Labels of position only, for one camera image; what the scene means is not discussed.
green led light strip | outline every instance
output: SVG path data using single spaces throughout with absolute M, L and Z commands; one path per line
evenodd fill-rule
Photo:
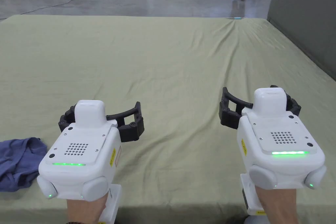
M 273 155 L 309 154 L 309 152 L 272 152 Z
M 85 164 L 75 164 L 75 163 L 53 163 L 57 166 L 86 166 Z

folded blue fabric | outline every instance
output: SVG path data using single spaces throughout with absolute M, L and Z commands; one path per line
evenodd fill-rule
M 29 187 L 46 153 L 47 146 L 36 137 L 0 142 L 0 192 Z

yellow object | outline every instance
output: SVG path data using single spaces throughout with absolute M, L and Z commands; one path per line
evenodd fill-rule
M 246 149 L 246 146 L 245 146 L 245 143 L 244 143 L 244 139 L 241 139 L 241 146 L 242 146 L 242 150 L 244 151 L 245 156 L 246 156 L 247 155 L 247 149 Z
M 113 148 L 112 156 L 111 156 L 111 159 L 110 159 L 110 166 L 111 167 L 113 166 L 113 162 L 114 162 L 115 157 L 116 157 L 116 149 Z
M 255 215 L 266 215 L 265 211 L 256 211 Z

metal stand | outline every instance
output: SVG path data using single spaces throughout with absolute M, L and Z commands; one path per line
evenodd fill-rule
M 244 221 L 244 224 L 270 224 L 266 215 L 251 215 Z

forearm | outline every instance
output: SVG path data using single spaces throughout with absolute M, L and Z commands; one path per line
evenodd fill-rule
M 284 206 L 273 206 L 265 209 L 270 224 L 299 224 L 296 208 L 290 209 Z
M 263 190 L 257 195 L 271 224 L 299 224 L 296 213 L 296 190 Z

